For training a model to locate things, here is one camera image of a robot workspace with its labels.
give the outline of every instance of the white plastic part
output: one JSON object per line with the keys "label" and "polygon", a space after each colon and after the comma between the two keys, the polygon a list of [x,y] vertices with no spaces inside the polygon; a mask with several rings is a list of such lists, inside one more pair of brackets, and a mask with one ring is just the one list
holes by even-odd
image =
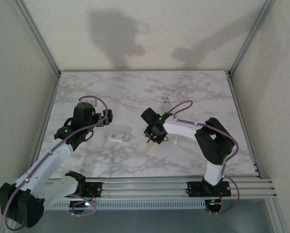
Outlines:
{"label": "white plastic part", "polygon": [[215,186],[219,183],[219,181],[222,179],[221,176],[222,173],[222,166],[221,165],[215,165],[211,162],[207,162],[206,166],[206,172],[204,175],[204,179],[212,186]]}
{"label": "white plastic part", "polygon": [[[56,146],[61,139],[55,139],[52,141],[50,148]],[[34,197],[38,197],[41,190],[45,186],[48,179],[55,172],[57,167],[69,156],[71,156],[73,150],[71,145],[67,145],[66,143],[62,144],[59,148],[57,148],[52,155],[50,155],[43,164],[37,169],[34,175],[29,179],[29,182],[22,186],[22,190],[30,189]],[[27,178],[30,172],[36,167],[36,165],[40,162],[43,157],[40,157],[34,165],[24,173],[20,178],[18,178],[15,183],[16,187],[19,186],[23,180]]]}
{"label": "white plastic part", "polygon": [[174,141],[174,145],[177,144],[177,142],[178,142],[178,137],[179,137],[179,135],[176,136],[175,141]]}
{"label": "white plastic part", "polygon": [[90,104],[92,104],[95,108],[97,107],[97,99],[96,99],[96,98],[91,98],[91,97],[83,98],[83,99],[81,100],[81,102],[90,103]]}
{"label": "white plastic part", "polygon": [[169,110],[172,109],[172,104],[170,102],[170,98],[167,97],[167,96],[162,96],[161,100],[162,100],[162,105],[163,105],[164,112],[167,113]]}
{"label": "white plastic part", "polygon": [[181,136],[192,138],[194,140],[196,140],[194,136],[196,134],[196,131],[202,128],[202,126],[198,126],[196,124],[192,125],[176,121],[176,119],[173,119],[172,116],[165,120],[163,127],[169,134],[178,134]]}
{"label": "white plastic part", "polygon": [[130,141],[130,134],[129,133],[120,133],[120,132],[112,132],[109,131],[106,135],[107,140],[113,142],[123,142],[128,143]]}
{"label": "white plastic part", "polygon": [[43,203],[45,210],[57,203],[62,197],[72,194],[76,191],[78,182],[71,176],[64,176],[57,182],[46,186],[42,190],[38,198],[44,198]]}

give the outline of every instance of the white wall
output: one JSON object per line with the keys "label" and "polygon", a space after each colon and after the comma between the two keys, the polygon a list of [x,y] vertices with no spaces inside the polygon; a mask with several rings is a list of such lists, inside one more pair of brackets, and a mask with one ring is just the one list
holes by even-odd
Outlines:
{"label": "white wall", "polygon": [[28,168],[55,81],[11,1],[0,0],[0,187]]}
{"label": "white wall", "polygon": [[25,0],[61,70],[229,70],[264,0]]}
{"label": "white wall", "polygon": [[276,0],[234,82],[290,229],[290,0]]}

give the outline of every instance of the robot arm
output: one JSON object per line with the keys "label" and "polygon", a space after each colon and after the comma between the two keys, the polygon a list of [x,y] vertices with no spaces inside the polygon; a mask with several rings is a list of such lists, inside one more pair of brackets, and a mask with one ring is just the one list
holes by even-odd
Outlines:
{"label": "robot arm", "polygon": [[212,191],[217,190],[222,182],[223,163],[227,155],[231,153],[235,143],[225,135],[204,126],[209,125],[229,134],[220,122],[213,117],[205,123],[196,122],[193,125],[178,121],[170,116],[172,116],[171,113],[160,116],[151,108],[144,111],[141,117],[148,124],[144,131],[146,137],[158,144],[164,140],[167,134],[177,134],[197,140],[207,159],[203,185],[211,195]]}
{"label": "robot arm", "polygon": [[[6,217],[30,228],[41,219],[48,207],[62,197],[74,192],[83,193],[85,177],[72,171],[46,189],[44,187],[57,167],[71,156],[82,142],[88,140],[86,136],[89,133],[93,135],[91,126],[99,127],[112,122],[111,110],[108,109],[107,113],[104,111],[103,114],[104,116],[95,113],[90,103],[78,103],[74,108],[73,117],[54,135],[48,153],[40,157],[13,184],[5,183],[0,188],[1,213],[5,214],[7,209]],[[9,200],[15,191],[17,193],[14,198]]]}

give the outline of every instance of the floor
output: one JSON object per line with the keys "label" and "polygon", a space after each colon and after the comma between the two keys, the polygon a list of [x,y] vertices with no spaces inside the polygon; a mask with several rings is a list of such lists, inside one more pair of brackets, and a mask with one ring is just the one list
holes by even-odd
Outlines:
{"label": "floor", "polygon": [[[109,126],[98,127],[94,136],[81,144],[65,160],[52,178],[73,170],[86,177],[148,177],[202,175],[206,159],[196,141],[175,135],[160,145],[146,143],[147,124],[140,115],[148,107],[163,114],[162,96],[173,106],[193,100],[193,106],[180,114],[184,119],[204,122],[216,117],[237,139],[239,153],[230,160],[226,174],[252,174],[254,167],[248,151],[237,110],[224,71],[132,71],[65,72],[55,98],[41,154],[48,149],[56,130],[72,116],[78,98],[83,95],[102,98],[114,119]],[[97,112],[103,106],[99,103]],[[129,143],[105,139],[108,132],[131,134]]]}

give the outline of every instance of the white marble tabletop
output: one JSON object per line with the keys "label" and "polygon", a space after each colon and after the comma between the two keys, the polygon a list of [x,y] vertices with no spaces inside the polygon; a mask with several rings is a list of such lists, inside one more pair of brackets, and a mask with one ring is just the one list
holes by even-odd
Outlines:
{"label": "white marble tabletop", "polygon": [[[224,71],[63,72],[40,156],[84,95],[104,100],[113,111],[113,122],[95,128],[93,137],[82,143],[52,178],[70,170],[86,177],[204,174],[206,159],[196,141],[180,136],[175,145],[175,135],[169,135],[168,142],[146,144],[143,131],[147,124],[140,115],[148,107],[163,114],[162,96],[168,96],[173,106],[192,100],[193,106],[178,117],[198,122],[215,117],[238,141],[239,152],[228,162],[226,174],[255,171]],[[96,112],[102,110],[103,105],[98,103]],[[109,131],[130,133],[130,142],[107,141]]]}

